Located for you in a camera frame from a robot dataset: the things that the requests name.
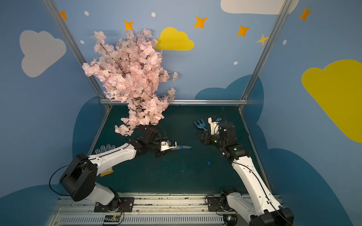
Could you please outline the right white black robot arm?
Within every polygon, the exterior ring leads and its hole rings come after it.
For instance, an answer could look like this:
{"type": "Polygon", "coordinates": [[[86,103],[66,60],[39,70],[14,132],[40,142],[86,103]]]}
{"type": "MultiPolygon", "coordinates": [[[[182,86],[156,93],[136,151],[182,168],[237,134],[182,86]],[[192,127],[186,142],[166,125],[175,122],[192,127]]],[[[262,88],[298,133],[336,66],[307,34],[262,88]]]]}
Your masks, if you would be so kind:
{"type": "Polygon", "coordinates": [[[238,143],[234,125],[211,119],[210,130],[207,130],[203,120],[194,124],[202,130],[198,133],[200,142],[220,149],[252,200],[248,202],[236,189],[224,190],[220,195],[222,208],[237,212],[250,226],[291,226],[294,214],[289,208],[282,207],[263,182],[246,148],[238,143]]]}

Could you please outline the clear test tube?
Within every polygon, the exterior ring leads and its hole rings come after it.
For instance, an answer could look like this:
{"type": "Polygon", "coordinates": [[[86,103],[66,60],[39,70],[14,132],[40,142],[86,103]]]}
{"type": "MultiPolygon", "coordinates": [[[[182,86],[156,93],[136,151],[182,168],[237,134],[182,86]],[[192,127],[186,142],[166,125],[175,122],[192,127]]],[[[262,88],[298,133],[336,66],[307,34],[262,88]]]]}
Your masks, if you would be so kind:
{"type": "Polygon", "coordinates": [[[174,149],[175,150],[180,150],[180,149],[189,149],[190,146],[176,146],[174,149]]]}

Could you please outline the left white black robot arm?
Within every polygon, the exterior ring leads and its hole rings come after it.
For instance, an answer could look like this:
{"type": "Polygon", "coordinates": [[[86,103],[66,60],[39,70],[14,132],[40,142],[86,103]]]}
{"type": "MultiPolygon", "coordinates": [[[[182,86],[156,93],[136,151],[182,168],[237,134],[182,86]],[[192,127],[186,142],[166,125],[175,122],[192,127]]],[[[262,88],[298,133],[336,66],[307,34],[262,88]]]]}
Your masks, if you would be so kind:
{"type": "Polygon", "coordinates": [[[129,140],[120,147],[89,156],[79,154],[72,160],[59,182],[73,201],[79,202],[85,199],[95,201],[111,208],[112,211],[120,207],[117,192],[98,184],[96,177],[148,151],[160,155],[174,143],[162,137],[154,126],[143,126],[141,131],[143,134],[139,138],[129,140]]]}

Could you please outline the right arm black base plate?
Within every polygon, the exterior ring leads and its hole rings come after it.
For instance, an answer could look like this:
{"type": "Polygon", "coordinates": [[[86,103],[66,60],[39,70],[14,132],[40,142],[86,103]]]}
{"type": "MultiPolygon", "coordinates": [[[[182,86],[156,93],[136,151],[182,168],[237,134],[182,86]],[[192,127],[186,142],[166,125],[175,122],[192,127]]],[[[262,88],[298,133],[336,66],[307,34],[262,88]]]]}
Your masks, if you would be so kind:
{"type": "Polygon", "coordinates": [[[219,196],[207,195],[205,197],[205,203],[209,212],[225,212],[219,196]]]}

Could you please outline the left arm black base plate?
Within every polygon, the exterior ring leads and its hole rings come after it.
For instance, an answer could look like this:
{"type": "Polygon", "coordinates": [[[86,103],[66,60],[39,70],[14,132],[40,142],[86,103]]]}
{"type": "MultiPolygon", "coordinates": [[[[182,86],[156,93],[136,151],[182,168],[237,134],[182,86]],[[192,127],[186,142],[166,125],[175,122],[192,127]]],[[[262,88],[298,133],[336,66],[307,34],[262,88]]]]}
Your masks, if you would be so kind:
{"type": "Polygon", "coordinates": [[[121,213],[132,212],[134,206],[134,197],[116,197],[108,205],[96,203],[94,212],[96,213],[121,213]]]}

